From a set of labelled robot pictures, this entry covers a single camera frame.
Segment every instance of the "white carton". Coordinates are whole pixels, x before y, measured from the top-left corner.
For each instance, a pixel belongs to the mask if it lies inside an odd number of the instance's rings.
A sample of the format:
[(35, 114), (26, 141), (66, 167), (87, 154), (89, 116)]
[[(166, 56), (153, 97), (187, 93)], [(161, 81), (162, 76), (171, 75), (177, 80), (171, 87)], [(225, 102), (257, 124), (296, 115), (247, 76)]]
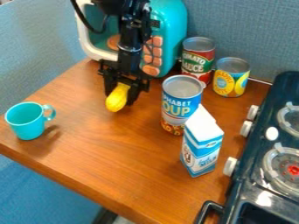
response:
[(200, 105), (184, 126), (181, 161), (195, 178), (215, 169), (223, 130)]

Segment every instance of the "teal cup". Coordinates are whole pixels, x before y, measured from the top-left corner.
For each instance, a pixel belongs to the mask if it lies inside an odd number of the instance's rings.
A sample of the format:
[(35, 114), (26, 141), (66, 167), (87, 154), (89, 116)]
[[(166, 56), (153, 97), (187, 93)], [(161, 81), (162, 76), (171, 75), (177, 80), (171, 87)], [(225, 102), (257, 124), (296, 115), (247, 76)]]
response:
[[(50, 111), (49, 115), (45, 115), (47, 110)], [(43, 134), (45, 122), (51, 121), (55, 116), (56, 111), (53, 106), (25, 101), (11, 107), (5, 114), (5, 121), (18, 138), (32, 140)]]

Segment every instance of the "toy stove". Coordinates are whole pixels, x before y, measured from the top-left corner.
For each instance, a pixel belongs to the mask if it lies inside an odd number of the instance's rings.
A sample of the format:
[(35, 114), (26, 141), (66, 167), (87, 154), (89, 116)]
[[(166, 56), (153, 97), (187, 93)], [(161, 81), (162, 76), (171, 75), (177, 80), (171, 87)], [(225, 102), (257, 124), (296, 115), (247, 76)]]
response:
[(299, 223), (299, 72), (278, 75), (247, 119), (243, 155), (228, 158), (224, 169), (232, 177), (226, 204), (206, 201), (196, 223), (212, 210), (219, 223)]

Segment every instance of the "alphabet soup can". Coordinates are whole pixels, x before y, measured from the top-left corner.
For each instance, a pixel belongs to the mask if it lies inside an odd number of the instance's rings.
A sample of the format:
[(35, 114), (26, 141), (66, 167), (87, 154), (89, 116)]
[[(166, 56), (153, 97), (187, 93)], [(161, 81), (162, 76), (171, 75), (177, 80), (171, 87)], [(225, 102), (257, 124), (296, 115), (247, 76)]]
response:
[(174, 75), (163, 82), (162, 127), (176, 136), (201, 102), (205, 83), (189, 75)]
[(249, 64), (239, 58), (223, 58), (216, 63), (212, 83), (215, 93), (225, 97), (238, 97), (244, 94), (250, 74)]
[(183, 48), (182, 73), (208, 84), (215, 57), (215, 43), (209, 38), (187, 38), (183, 42)]

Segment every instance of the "cubicle wall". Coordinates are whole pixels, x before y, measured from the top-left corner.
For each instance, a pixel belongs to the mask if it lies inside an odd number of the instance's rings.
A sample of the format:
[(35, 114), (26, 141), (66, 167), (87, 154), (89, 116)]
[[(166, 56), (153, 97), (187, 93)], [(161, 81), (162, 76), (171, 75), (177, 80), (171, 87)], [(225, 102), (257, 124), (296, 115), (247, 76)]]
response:
[(217, 58), (248, 60), (252, 77), (272, 81), (280, 72), (299, 71), (299, 1), (184, 0), (188, 35), (217, 43)]
[[(0, 114), (84, 57), (68, 1), (1, 4)], [(0, 207), (0, 223), (7, 224), (92, 223), (101, 209), (2, 155)]]

